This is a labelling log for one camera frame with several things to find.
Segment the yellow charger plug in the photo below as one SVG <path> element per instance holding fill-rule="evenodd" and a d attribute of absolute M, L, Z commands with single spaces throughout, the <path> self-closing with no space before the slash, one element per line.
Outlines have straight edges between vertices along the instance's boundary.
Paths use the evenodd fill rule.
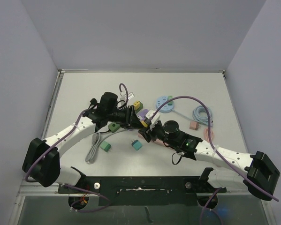
<path fill-rule="evenodd" d="M 141 123 L 144 127 L 148 127 L 148 124 L 144 120 L 142 120 Z"/>
<path fill-rule="evenodd" d="M 134 107 L 134 110 L 138 110 L 141 106 L 141 102 L 140 101 L 135 101 L 133 103 L 133 107 Z"/>

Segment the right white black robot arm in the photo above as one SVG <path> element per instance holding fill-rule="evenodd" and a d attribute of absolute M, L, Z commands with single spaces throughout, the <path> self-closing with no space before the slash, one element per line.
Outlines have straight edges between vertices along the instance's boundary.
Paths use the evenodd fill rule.
<path fill-rule="evenodd" d="M 165 124 L 158 121 L 153 128 L 140 129 L 139 134 L 147 142 L 162 141 L 166 147 L 181 153 L 183 157 L 232 170 L 238 177 L 242 177 L 240 183 L 244 184 L 252 195 L 265 201 L 277 201 L 274 191 L 280 172 L 269 156 L 261 151 L 250 154 L 215 146 L 181 131 L 174 120 Z"/>

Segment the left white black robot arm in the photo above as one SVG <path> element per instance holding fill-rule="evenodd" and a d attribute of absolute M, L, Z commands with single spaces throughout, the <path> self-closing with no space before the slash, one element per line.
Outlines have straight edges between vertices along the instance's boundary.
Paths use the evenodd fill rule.
<path fill-rule="evenodd" d="M 62 155 L 109 122 L 115 122 L 126 129 L 144 128 L 133 106 L 119 109 L 117 105 L 118 96 L 105 92 L 97 106 L 83 110 L 72 125 L 46 139 L 33 139 L 22 166 L 26 173 L 25 180 L 38 182 L 43 187 L 53 183 L 68 184 L 74 192 L 82 192 L 86 185 L 82 173 L 73 167 L 61 166 Z"/>

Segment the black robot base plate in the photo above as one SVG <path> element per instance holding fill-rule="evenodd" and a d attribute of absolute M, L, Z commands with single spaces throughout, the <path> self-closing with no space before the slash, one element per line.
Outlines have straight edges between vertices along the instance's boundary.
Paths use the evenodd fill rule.
<path fill-rule="evenodd" d="M 195 206 L 216 188 L 199 176 L 85 177 L 76 185 L 107 197 L 113 206 Z"/>

